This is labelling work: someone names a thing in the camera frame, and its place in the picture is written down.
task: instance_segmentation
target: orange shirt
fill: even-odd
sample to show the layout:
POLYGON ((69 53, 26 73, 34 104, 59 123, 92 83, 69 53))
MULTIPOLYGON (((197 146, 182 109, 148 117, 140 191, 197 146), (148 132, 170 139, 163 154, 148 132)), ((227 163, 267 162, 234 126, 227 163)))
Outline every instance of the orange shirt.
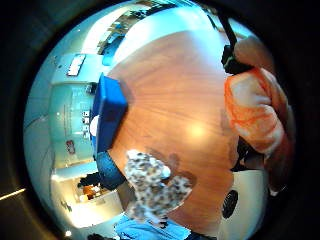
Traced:
POLYGON ((275 185, 283 184, 291 168, 291 108, 275 77, 253 68, 225 82, 225 107, 230 126, 257 152, 275 185))

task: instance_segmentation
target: wooden table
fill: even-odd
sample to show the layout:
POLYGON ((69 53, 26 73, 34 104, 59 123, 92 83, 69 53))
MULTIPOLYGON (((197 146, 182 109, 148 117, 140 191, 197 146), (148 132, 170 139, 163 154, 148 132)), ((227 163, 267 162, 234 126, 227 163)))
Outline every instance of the wooden table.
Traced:
POLYGON ((226 38, 187 31, 157 39, 120 62, 109 77, 121 81, 129 109, 109 153, 123 171, 125 152, 151 153, 189 176, 194 188, 169 217, 216 236, 223 200, 233 183, 237 136, 224 110, 220 63, 226 38))

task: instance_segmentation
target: leopard print shirt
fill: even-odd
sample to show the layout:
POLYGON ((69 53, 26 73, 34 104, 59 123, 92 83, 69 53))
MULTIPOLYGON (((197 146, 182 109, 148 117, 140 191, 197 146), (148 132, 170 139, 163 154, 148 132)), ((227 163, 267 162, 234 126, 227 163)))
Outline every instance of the leopard print shirt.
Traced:
POLYGON ((126 214, 145 222, 151 216, 161 219, 178 208, 191 193, 189 179, 174 176, 168 184, 162 182, 163 162, 150 154, 130 150, 125 166, 127 180, 135 189, 136 201, 128 205, 126 214))

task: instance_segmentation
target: black strap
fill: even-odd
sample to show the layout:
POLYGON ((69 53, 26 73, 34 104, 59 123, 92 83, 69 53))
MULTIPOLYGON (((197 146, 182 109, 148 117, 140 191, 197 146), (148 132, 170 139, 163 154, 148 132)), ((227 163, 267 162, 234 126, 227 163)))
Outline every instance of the black strap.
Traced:
POLYGON ((257 152, 254 150, 252 146, 246 140, 244 140, 242 137, 239 136, 238 140, 238 146, 237 146, 237 152, 238 152, 238 159, 236 164, 231 168, 230 170, 232 172, 241 172, 245 170, 250 170, 249 168, 243 166, 240 164, 240 161, 243 159, 244 163, 246 163, 247 159, 250 159, 251 157, 264 157, 264 154, 257 152))
POLYGON ((238 74, 248 71, 252 68, 252 66, 238 62, 234 56, 234 46, 237 43, 237 37, 230 26, 228 17, 221 11, 218 11, 218 18, 230 42, 230 45, 224 46, 223 55, 221 58, 221 63, 225 72, 230 74, 238 74))

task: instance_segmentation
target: blue object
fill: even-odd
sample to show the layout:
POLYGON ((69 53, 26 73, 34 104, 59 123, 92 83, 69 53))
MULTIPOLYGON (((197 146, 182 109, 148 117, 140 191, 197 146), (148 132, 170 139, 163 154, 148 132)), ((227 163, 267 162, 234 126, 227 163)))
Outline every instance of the blue object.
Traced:
POLYGON ((109 154, 100 152, 96 157, 97 167, 100 175, 100 182, 108 190, 114 190, 125 180, 125 176, 120 172, 109 154))
POLYGON ((120 239, 126 240, 183 240, 189 236, 189 229, 170 219, 167 220, 167 223, 167 227, 162 229, 150 223, 138 223, 123 215, 115 225, 115 231, 120 239))
POLYGON ((99 115, 96 136, 91 136, 95 155, 111 148, 127 107, 119 82, 101 74, 91 115, 91 119, 99 115))

